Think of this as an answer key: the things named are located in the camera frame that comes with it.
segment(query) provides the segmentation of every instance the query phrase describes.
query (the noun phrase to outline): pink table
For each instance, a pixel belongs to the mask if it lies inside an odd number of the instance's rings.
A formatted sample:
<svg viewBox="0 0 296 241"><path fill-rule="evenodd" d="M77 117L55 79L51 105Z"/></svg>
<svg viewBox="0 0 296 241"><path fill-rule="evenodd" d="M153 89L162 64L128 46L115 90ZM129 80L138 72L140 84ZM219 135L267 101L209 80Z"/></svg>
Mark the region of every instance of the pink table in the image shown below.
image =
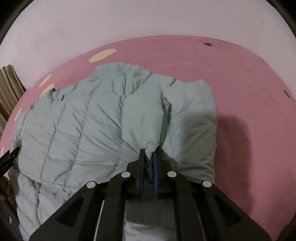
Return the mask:
<svg viewBox="0 0 296 241"><path fill-rule="evenodd" d="M25 92L3 133L1 152L11 146L17 113L43 91L77 83L96 66L115 61L185 82L203 79L212 88L218 118L216 184L275 239L296 212L296 102L264 61L224 41L145 37L82 54Z"/></svg>

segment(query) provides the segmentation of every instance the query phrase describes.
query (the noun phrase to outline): yellow polka dot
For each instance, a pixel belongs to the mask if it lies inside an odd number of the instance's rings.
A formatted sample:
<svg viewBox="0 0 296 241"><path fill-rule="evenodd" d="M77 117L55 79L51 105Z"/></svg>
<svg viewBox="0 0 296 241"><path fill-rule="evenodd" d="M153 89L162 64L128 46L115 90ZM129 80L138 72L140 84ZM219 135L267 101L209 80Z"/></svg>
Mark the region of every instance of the yellow polka dot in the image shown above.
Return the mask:
<svg viewBox="0 0 296 241"><path fill-rule="evenodd" d="M49 80L49 78L51 77L51 75L52 75L52 74L47 75L47 76L45 77L45 79L42 80L41 84L39 85L39 88L40 88L42 85L44 85L44 84L46 83L46 81Z"/></svg>
<svg viewBox="0 0 296 241"><path fill-rule="evenodd" d="M19 111L17 112L17 115L15 116L15 121L17 120L18 115L20 114L20 112L22 111L22 108L19 109Z"/></svg>
<svg viewBox="0 0 296 241"><path fill-rule="evenodd" d="M104 50L104 51L99 52L99 53L95 54L94 56L92 56L89 59L89 62L90 63L97 62L99 60L102 60L102 59L110 56L111 54L114 54L115 52L116 52L116 49L107 49L107 50Z"/></svg>
<svg viewBox="0 0 296 241"><path fill-rule="evenodd" d="M41 93L41 95L39 96L39 98L40 98L42 95L44 95L47 91L49 91L49 90L51 90L51 89L53 89L53 88L54 88L54 84L51 84L51 85L47 86L47 88L46 88L44 91L42 91L42 93Z"/></svg>

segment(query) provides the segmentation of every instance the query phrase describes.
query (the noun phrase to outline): striped curtain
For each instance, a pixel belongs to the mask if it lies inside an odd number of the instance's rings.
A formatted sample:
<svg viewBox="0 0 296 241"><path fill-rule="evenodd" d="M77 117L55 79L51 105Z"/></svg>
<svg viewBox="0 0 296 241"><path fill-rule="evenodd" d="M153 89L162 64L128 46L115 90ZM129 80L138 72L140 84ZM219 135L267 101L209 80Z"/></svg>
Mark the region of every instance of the striped curtain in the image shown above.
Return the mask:
<svg viewBox="0 0 296 241"><path fill-rule="evenodd" d="M13 108L25 91L12 65L0 69L0 138Z"/></svg>

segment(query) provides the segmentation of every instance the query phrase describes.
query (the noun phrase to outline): black metal frame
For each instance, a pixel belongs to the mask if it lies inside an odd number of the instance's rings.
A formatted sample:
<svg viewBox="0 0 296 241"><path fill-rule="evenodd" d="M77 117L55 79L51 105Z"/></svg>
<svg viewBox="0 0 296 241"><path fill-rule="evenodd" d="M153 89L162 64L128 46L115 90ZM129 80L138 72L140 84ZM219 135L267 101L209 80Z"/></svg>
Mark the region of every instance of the black metal frame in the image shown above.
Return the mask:
<svg viewBox="0 0 296 241"><path fill-rule="evenodd" d="M89 181L30 237L30 241L122 241L126 200L172 199L178 241L271 241L268 233L210 181L190 182L157 152L109 182Z"/></svg>

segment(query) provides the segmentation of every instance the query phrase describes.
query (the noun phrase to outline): metal screw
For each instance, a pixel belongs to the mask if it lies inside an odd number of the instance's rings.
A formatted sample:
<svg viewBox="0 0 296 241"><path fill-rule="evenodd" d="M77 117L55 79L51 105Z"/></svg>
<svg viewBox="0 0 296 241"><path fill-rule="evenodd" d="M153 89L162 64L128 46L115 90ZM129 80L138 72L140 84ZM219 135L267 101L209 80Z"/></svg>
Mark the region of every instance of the metal screw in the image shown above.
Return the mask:
<svg viewBox="0 0 296 241"><path fill-rule="evenodd" d="M95 183L94 181L90 181L90 182L88 182L88 183L86 184L86 186L87 186L88 188L94 188L94 187L96 186L96 183Z"/></svg>
<svg viewBox="0 0 296 241"><path fill-rule="evenodd" d="M175 176L177 176L177 173L175 173L174 171L170 171L170 172L168 172L168 176L175 177Z"/></svg>
<svg viewBox="0 0 296 241"><path fill-rule="evenodd" d="M131 174L129 173L129 172L123 172L122 174L121 174L121 176L122 177L124 177L124 178L127 178L127 177L129 177Z"/></svg>
<svg viewBox="0 0 296 241"><path fill-rule="evenodd" d="M206 188L210 188L212 186L212 183L210 181L203 181L202 184L206 187Z"/></svg>

